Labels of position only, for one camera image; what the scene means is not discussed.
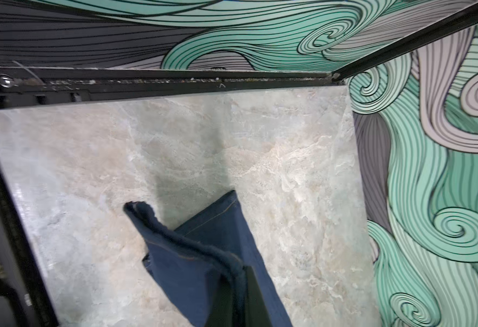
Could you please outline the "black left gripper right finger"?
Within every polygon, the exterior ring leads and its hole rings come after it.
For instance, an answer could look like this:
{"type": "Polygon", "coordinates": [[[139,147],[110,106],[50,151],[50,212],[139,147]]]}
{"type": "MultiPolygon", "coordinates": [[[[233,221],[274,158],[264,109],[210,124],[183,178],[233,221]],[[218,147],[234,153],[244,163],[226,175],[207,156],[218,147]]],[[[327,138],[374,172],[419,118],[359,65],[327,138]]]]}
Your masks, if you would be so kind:
{"type": "Polygon", "coordinates": [[[262,292],[257,283],[255,272],[251,267],[245,267],[246,297],[244,303],[244,320],[246,327],[272,326],[270,315],[267,312],[262,292]]]}

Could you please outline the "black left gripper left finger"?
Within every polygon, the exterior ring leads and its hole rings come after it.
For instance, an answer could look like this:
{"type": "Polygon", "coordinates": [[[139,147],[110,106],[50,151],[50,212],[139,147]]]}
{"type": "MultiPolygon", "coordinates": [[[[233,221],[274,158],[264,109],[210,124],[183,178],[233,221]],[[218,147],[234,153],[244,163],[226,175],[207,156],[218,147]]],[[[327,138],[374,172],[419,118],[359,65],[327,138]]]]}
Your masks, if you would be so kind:
{"type": "Polygon", "coordinates": [[[205,327],[234,326],[234,291],[224,275],[219,277],[205,327]]]}

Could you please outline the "dark blue denim trousers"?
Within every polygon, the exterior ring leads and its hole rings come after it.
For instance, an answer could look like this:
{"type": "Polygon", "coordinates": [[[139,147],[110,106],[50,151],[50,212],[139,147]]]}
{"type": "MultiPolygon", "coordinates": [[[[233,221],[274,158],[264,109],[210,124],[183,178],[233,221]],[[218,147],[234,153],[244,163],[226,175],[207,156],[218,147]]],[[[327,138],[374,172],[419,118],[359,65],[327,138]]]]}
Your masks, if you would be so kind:
{"type": "Polygon", "coordinates": [[[193,326],[205,325],[221,275],[234,291],[234,326],[245,326],[245,267],[255,272],[272,326],[292,325],[235,191],[175,230],[165,227],[145,202],[128,202],[123,209],[148,248],[145,269],[193,326]]]}

